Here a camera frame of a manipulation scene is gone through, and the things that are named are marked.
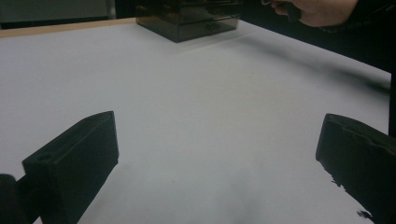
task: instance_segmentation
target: white table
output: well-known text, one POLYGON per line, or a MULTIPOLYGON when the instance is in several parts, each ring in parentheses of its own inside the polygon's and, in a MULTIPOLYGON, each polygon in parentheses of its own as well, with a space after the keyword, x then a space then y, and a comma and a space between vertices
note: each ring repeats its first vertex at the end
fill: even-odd
POLYGON ((388 129, 390 74, 240 22, 175 44, 136 24, 0 39, 0 171, 116 116, 120 163, 80 222, 372 223, 315 160, 326 113, 388 129))

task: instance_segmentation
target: wooden strip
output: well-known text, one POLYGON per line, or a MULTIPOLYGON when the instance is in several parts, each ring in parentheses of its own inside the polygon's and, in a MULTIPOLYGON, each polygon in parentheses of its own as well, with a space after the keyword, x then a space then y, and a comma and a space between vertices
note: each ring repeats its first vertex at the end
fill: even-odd
POLYGON ((63 31, 71 31, 71 30, 87 29, 92 27, 119 25, 119 24, 135 23, 135 22, 136 22, 135 18, 127 18, 120 20, 90 21, 90 22, 80 22, 80 23, 71 23, 71 24, 63 24, 63 25, 38 26, 38 27, 29 27, 29 28, 20 28, 20 29, 0 30, 0 38, 19 36, 19 35, 40 35, 47 33, 63 32, 63 31))

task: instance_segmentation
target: dark sleeve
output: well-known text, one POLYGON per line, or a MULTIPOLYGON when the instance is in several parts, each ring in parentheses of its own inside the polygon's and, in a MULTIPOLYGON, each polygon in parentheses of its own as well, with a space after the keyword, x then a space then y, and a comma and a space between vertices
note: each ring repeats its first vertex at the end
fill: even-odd
POLYGON ((359 0, 349 20, 358 21, 367 17, 372 17, 375 13, 390 9, 388 7, 395 6, 395 4, 395 0, 359 0))

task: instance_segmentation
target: white tabletop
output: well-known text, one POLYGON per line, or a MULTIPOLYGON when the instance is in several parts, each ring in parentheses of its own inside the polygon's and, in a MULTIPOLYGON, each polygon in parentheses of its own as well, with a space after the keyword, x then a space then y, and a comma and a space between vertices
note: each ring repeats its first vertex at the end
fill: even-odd
POLYGON ((175 44, 136 24, 0 39, 0 171, 113 110, 120 163, 80 222, 372 223, 315 160, 326 113, 388 128, 390 74, 240 22, 175 44))

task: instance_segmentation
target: human hand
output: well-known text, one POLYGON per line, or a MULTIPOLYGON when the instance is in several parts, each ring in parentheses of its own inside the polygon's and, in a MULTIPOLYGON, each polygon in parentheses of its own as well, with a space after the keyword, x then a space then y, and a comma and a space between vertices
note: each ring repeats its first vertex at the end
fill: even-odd
POLYGON ((271 7, 278 15, 288 15, 285 3, 301 10, 300 22, 309 26, 334 26, 347 21, 358 0, 274 0, 271 7))

